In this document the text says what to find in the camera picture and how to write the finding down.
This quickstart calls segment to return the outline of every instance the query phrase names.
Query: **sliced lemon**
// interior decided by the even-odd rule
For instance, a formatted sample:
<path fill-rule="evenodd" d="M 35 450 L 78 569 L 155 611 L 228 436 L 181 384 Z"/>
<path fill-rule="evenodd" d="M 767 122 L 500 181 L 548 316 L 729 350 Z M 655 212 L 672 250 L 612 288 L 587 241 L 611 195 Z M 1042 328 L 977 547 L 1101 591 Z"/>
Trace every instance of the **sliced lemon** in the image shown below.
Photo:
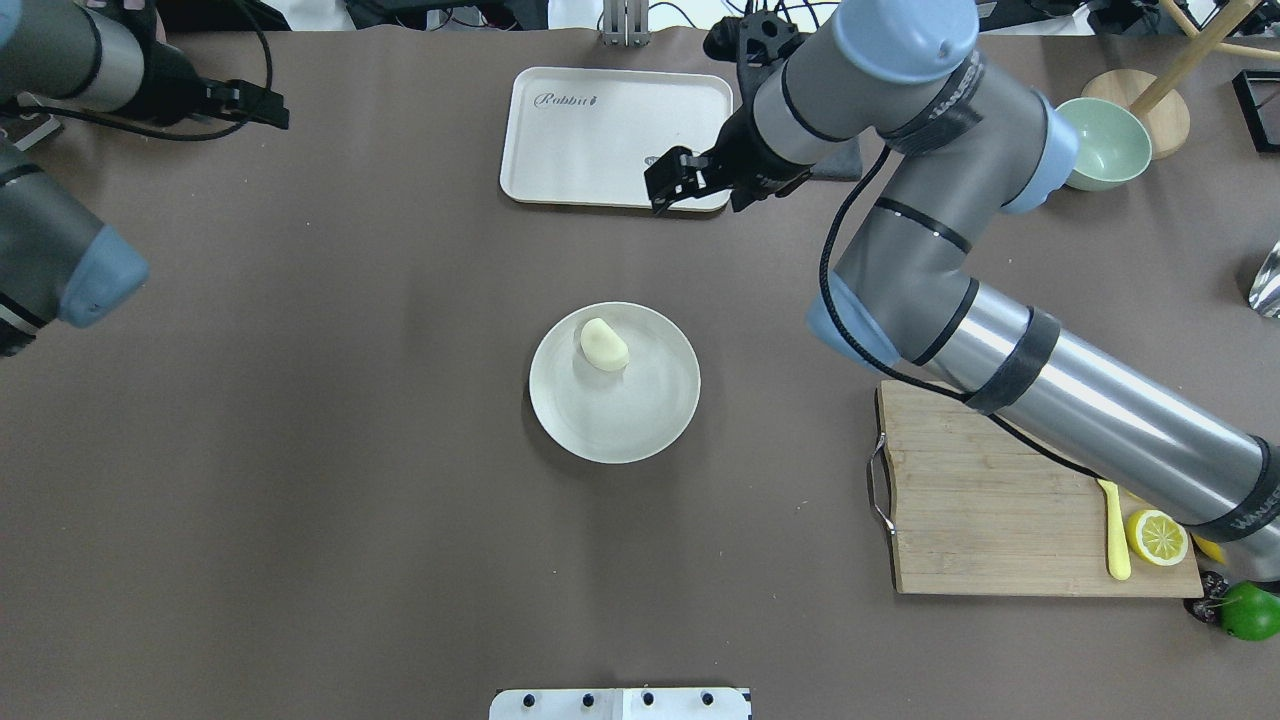
<path fill-rule="evenodd" d="M 1196 543 L 1196 547 L 1201 548 L 1201 552 L 1203 552 L 1206 557 L 1213 562 L 1226 565 L 1226 557 L 1222 556 L 1222 546 L 1198 536 L 1192 536 L 1192 542 Z"/>
<path fill-rule="evenodd" d="M 1125 536 L 1129 538 L 1129 547 L 1138 553 L 1138 557 L 1161 566 L 1181 562 L 1187 557 L 1187 548 L 1192 544 L 1181 525 L 1160 510 L 1149 507 L 1129 515 Z"/>

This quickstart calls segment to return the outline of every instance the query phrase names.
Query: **white tray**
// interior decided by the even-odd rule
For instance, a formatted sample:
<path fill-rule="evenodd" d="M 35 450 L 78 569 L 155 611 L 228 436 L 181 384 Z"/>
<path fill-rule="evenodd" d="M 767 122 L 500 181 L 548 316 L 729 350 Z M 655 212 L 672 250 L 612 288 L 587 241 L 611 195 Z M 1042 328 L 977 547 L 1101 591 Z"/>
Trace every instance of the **white tray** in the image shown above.
<path fill-rule="evenodd" d="M 701 152 L 733 111 L 714 76 L 529 68 L 516 77 L 503 192 L 521 202 L 645 208 L 644 170 L 673 145 Z M 673 210 L 718 210 L 728 192 Z"/>

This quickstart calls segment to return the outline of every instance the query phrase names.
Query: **metal bracket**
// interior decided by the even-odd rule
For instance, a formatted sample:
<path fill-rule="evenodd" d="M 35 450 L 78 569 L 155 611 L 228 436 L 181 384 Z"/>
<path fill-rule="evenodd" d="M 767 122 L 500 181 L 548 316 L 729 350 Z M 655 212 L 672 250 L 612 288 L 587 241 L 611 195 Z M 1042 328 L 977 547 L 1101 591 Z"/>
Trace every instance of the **metal bracket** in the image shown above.
<path fill-rule="evenodd" d="M 876 459 L 879 459 L 879 466 L 884 471 L 884 486 L 888 487 L 888 457 L 884 456 L 884 433 L 882 432 L 876 439 L 876 450 L 872 450 L 870 456 L 867 459 L 867 497 L 872 503 L 872 510 L 879 515 L 882 523 L 884 523 L 886 539 L 892 541 L 893 536 L 897 534 L 897 525 L 888 519 L 888 512 L 882 510 L 879 502 L 876 498 Z M 892 510 L 893 498 L 890 497 L 886 502 L 886 507 Z"/>
<path fill-rule="evenodd" d="M 649 45 L 648 0 L 603 0 L 600 42 L 623 47 Z"/>
<path fill-rule="evenodd" d="M 489 720 L 751 720 L 751 691 L 726 687 L 499 691 Z"/>

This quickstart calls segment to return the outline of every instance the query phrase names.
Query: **metal handle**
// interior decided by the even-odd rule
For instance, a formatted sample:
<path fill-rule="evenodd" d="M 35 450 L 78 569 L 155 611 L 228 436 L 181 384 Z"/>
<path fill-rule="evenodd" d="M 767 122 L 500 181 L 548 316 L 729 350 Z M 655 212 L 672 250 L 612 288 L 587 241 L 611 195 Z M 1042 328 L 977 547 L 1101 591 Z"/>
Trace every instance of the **metal handle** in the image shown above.
<path fill-rule="evenodd" d="M 897 525 L 888 519 L 888 514 L 881 509 L 879 502 L 876 498 L 876 459 L 879 457 L 879 465 L 884 470 L 884 487 L 888 488 L 888 459 L 884 456 L 884 433 L 879 434 L 876 439 L 876 450 L 872 451 L 870 456 L 867 459 L 867 497 L 870 501 L 872 510 L 879 515 L 882 523 L 884 523 L 884 533 L 887 538 L 892 538 L 897 534 Z M 892 510 L 893 498 L 892 493 L 888 493 L 888 502 L 884 505 Z"/>

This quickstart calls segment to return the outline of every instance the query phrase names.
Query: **brown table surface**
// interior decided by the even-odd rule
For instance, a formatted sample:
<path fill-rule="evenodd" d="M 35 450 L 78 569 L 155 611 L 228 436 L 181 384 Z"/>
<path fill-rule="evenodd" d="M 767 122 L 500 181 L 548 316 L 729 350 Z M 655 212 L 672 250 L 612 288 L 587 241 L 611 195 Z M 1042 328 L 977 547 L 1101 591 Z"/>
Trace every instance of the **brown table surface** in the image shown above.
<path fill-rule="evenodd" d="M 893 593 L 861 475 L 877 378 L 801 319 L 847 186 L 694 219 L 502 193 L 518 72 L 731 79 L 700 32 L 271 41 L 288 132 L 74 124 L 33 154 L 152 278 L 4 361 L 0 716 L 462 720 L 499 688 L 645 683 L 749 687 L 762 719 L 1276 715 L 1280 641 L 1179 601 Z M 177 42 L 261 78 L 252 36 Z M 982 45 L 1061 102 L 1183 42 Z M 1280 161 L 1240 67 L 1183 85 L 1179 154 L 997 218 L 968 268 L 1275 439 L 1280 327 L 1238 277 L 1280 233 Z M 559 448 L 526 389 L 543 334 L 603 300 L 667 314 L 701 361 L 687 432 L 626 466 Z"/>

